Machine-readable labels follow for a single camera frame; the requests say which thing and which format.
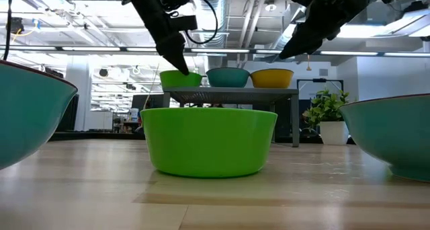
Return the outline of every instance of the white flower pot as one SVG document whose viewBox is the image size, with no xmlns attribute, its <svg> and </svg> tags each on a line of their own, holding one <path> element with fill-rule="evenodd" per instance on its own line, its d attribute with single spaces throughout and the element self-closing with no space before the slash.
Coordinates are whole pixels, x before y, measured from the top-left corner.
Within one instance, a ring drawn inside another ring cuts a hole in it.
<svg viewBox="0 0 430 230">
<path fill-rule="evenodd" d="M 349 131 L 345 122 L 320 122 L 321 138 L 325 145 L 346 145 Z"/>
</svg>

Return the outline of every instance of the potted plant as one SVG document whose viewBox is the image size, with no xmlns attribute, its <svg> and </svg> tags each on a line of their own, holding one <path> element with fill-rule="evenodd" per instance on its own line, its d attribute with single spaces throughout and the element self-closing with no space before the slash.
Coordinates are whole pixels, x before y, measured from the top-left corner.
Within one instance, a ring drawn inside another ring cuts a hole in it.
<svg viewBox="0 0 430 230">
<path fill-rule="evenodd" d="M 320 126 L 321 138 L 326 145 L 346 145 L 349 131 L 339 108 L 348 103 L 348 92 L 340 96 L 326 89 L 318 91 L 310 109 L 303 113 L 310 128 Z"/>
</svg>

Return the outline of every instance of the yellow bowl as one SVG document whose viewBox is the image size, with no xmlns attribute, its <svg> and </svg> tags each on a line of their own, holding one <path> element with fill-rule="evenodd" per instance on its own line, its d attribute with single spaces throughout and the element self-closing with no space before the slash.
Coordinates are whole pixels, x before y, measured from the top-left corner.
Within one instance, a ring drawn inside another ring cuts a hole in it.
<svg viewBox="0 0 430 230">
<path fill-rule="evenodd" d="M 251 73 L 255 88 L 288 88 L 294 72 L 288 69 L 264 69 Z"/>
</svg>

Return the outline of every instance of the bowl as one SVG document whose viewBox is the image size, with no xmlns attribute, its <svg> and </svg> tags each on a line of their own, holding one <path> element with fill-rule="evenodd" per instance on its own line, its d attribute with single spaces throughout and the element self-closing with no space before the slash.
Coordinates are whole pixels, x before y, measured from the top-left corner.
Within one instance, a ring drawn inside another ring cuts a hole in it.
<svg viewBox="0 0 430 230">
<path fill-rule="evenodd" d="M 249 78 L 248 71 L 238 68 L 210 69 L 206 74 L 212 87 L 244 88 Z"/>
<path fill-rule="evenodd" d="M 340 107 L 354 142 L 402 178 L 430 182 L 430 94 Z"/>
<path fill-rule="evenodd" d="M 195 178 L 259 171 L 277 118 L 271 112 L 230 108 L 157 108 L 141 114 L 153 165 Z"/>
<path fill-rule="evenodd" d="M 163 71 L 160 73 L 161 87 L 199 87 L 202 76 L 189 72 L 183 75 L 180 71 Z"/>
<path fill-rule="evenodd" d="M 76 92 L 54 75 L 0 61 L 0 169 L 31 155 L 52 136 Z"/>
<path fill-rule="evenodd" d="M 294 72 L 288 69 L 264 69 L 251 73 L 255 88 L 288 88 Z"/>
</svg>

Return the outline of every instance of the table leg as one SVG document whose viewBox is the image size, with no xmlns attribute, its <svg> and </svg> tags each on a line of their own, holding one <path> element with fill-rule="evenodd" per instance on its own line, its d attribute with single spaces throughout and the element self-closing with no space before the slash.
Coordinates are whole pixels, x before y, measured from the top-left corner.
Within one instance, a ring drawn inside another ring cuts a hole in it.
<svg viewBox="0 0 430 230">
<path fill-rule="evenodd" d="M 292 131 L 293 131 L 293 147 L 298 147 L 300 140 L 300 129 L 299 129 L 299 114 L 298 114 L 298 95 L 291 96 L 291 119 L 292 119 Z"/>
<path fill-rule="evenodd" d="M 170 92 L 165 92 L 163 95 L 163 107 L 164 108 L 170 107 Z"/>
<path fill-rule="evenodd" d="M 275 113 L 275 104 L 270 104 L 270 112 Z M 271 137 L 271 142 L 274 143 L 275 142 L 275 130 L 276 130 L 276 125 L 275 128 L 273 129 L 273 135 Z"/>
</svg>

